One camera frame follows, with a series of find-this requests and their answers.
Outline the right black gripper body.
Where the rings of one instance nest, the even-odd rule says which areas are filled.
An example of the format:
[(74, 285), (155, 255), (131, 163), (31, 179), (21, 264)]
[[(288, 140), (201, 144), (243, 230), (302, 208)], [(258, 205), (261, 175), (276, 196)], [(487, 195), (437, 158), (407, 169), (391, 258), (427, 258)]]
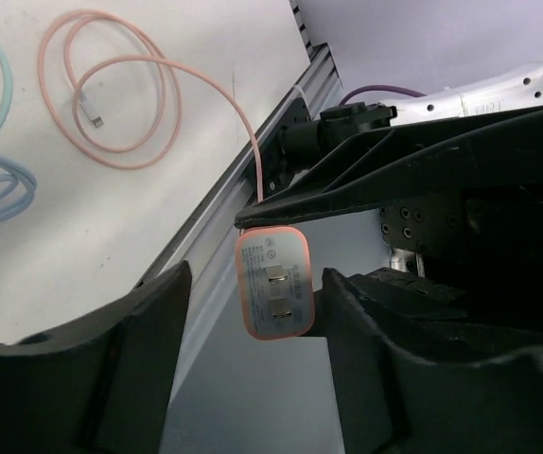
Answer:
[(399, 268), (455, 288), (543, 288), (543, 184), (389, 201), (383, 240)]

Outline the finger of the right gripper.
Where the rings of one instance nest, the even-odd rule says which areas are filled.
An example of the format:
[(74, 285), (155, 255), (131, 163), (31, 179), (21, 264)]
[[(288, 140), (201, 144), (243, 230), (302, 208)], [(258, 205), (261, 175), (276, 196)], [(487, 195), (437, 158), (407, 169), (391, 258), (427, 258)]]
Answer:
[(466, 293), (457, 288), (386, 267), (353, 274), (347, 281), (396, 315), (430, 322), (429, 329), (436, 333), (442, 323), (452, 340), (468, 345), (543, 345), (543, 333), (472, 321), (463, 306)]
[(460, 189), (543, 184), (543, 106), (354, 135), (289, 188), (245, 207), (238, 229), (289, 225)]

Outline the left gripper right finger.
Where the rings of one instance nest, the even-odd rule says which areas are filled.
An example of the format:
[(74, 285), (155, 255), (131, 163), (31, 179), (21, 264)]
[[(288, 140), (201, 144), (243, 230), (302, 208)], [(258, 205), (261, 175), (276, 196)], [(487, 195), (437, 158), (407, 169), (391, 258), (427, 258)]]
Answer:
[(345, 451), (543, 453), (543, 334), (417, 306), (388, 275), (323, 275)]

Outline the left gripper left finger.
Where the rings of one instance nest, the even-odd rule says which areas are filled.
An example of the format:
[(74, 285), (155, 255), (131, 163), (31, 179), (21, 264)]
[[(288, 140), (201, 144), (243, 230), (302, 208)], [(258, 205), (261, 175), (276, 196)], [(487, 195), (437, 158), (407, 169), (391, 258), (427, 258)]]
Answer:
[(192, 284), (180, 262), (126, 296), (0, 344), (0, 453), (155, 453)]

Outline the pink charger plug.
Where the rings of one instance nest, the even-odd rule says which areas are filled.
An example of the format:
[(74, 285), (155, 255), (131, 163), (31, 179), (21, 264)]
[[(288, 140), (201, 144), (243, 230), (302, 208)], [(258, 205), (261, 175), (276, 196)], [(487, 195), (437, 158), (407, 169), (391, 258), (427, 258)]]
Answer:
[(260, 341), (304, 335), (315, 322), (307, 239), (294, 227), (253, 228), (239, 235), (236, 277), (244, 325)]

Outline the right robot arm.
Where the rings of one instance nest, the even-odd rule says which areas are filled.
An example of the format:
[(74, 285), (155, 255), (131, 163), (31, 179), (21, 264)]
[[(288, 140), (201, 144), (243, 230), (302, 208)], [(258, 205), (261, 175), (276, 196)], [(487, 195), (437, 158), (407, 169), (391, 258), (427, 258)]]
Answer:
[[(543, 58), (429, 96), (346, 103), (281, 129), (278, 175), (236, 215), (247, 332), (378, 337), (484, 360), (543, 348)], [(387, 267), (312, 284), (298, 224), (375, 211)]]

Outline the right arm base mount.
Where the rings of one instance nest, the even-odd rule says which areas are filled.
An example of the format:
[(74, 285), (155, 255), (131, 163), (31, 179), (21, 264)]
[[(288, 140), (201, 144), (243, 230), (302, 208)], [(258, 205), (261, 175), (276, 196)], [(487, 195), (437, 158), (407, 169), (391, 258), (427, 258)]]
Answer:
[(263, 148), (264, 196), (286, 187), (300, 172), (321, 161), (347, 138), (364, 131), (388, 127), (397, 117), (393, 106), (363, 102), (340, 104), (313, 119), (293, 113)]

